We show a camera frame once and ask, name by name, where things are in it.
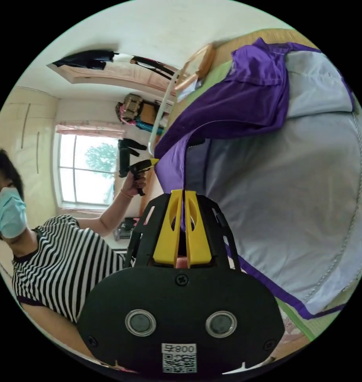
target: bracelet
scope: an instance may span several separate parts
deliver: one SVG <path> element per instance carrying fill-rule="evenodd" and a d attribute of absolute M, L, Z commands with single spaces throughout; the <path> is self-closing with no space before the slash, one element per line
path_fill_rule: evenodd
<path fill-rule="evenodd" d="M 120 189 L 120 192 L 121 192 L 124 196 L 126 196 L 127 198 L 131 198 L 131 199 L 133 198 L 133 196 L 126 194 L 122 189 Z"/>

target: camera lens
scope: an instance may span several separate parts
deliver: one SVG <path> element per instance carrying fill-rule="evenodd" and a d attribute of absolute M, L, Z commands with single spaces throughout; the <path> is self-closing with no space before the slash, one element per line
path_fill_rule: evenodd
<path fill-rule="evenodd" d="M 230 312 L 215 312 L 206 320 L 205 328 L 212 337 L 224 338 L 235 331 L 237 319 Z"/>
<path fill-rule="evenodd" d="M 145 337 L 156 329 L 156 320 L 152 314 L 142 309 L 129 312 L 125 318 L 125 326 L 134 335 Z"/>

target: curtain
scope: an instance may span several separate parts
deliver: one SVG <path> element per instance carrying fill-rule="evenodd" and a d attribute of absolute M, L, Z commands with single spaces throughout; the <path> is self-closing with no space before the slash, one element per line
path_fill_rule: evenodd
<path fill-rule="evenodd" d="M 89 218 L 99 217 L 105 209 L 88 209 L 88 208 L 59 208 L 58 215 L 87 215 Z"/>
<path fill-rule="evenodd" d="M 56 124 L 58 134 L 72 134 L 85 136 L 103 136 L 123 139 L 125 129 L 118 123 L 100 121 L 61 121 Z"/>

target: window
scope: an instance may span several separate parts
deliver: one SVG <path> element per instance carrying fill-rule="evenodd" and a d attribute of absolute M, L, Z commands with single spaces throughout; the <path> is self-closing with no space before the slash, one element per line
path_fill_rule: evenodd
<path fill-rule="evenodd" d="M 112 203 L 118 142 L 116 138 L 60 136 L 58 171 L 63 202 Z"/>

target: face mask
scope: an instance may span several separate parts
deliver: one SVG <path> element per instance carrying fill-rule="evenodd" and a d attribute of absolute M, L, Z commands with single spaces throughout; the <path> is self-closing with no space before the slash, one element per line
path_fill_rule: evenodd
<path fill-rule="evenodd" d="M 0 232 L 7 239 L 16 238 L 27 228 L 26 204 L 16 188 L 0 192 Z"/>

